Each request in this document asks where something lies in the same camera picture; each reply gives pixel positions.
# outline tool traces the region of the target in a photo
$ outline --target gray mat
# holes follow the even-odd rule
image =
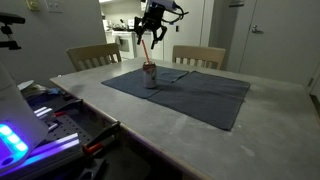
[[[223,130],[231,130],[250,84],[191,72],[149,101]]]
[[[122,92],[146,99],[180,77],[186,75],[188,71],[157,67],[157,87],[146,89],[143,87],[142,69],[137,69],[121,76],[102,82],[103,85],[115,88]]]

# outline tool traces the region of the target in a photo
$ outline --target blue led light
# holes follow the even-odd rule
[[[20,138],[15,135],[15,134],[11,134],[10,136],[7,137],[8,140],[13,143],[13,144],[17,144],[20,141]]]
[[[23,152],[28,150],[28,146],[14,133],[10,127],[0,124],[0,138],[5,142],[12,152]]]
[[[5,136],[8,136],[12,133],[12,131],[8,126],[0,125],[0,133]]]
[[[20,142],[19,144],[16,144],[16,148],[19,150],[19,151],[25,151],[28,149],[27,145],[23,142]]]

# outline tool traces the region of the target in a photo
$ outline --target table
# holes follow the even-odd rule
[[[297,84],[156,61],[158,66],[251,83],[232,131],[223,131],[102,81],[141,68],[144,58],[52,78],[187,175],[199,179],[320,179],[320,126]]]

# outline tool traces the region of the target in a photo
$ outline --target chair backrest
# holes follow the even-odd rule
[[[172,61],[176,63],[179,58],[179,62],[183,64],[186,59],[188,65],[207,68],[216,66],[216,69],[221,69],[225,52],[221,48],[176,45],[173,47]]]
[[[119,48],[115,43],[71,48],[67,49],[67,54],[76,71],[121,62]]]

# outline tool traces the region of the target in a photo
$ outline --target cable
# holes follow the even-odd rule
[[[168,12],[170,12],[170,13],[172,13],[172,14],[176,14],[176,15],[178,15],[178,17],[175,19],[175,20],[172,20],[172,21],[168,21],[168,20],[165,20],[165,19],[162,19],[161,21],[162,22],[166,22],[166,23],[175,23],[175,22],[177,22],[177,21],[179,21],[179,20],[182,20],[183,19],[183,17],[184,17],[184,15],[186,15],[186,14],[189,14],[189,12],[184,12],[183,11],[183,9],[180,7],[180,6],[176,6],[176,8],[177,9],[179,9],[180,11],[181,11],[181,13],[176,13],[176,12],[173,12],[173,11],[168,11]]]

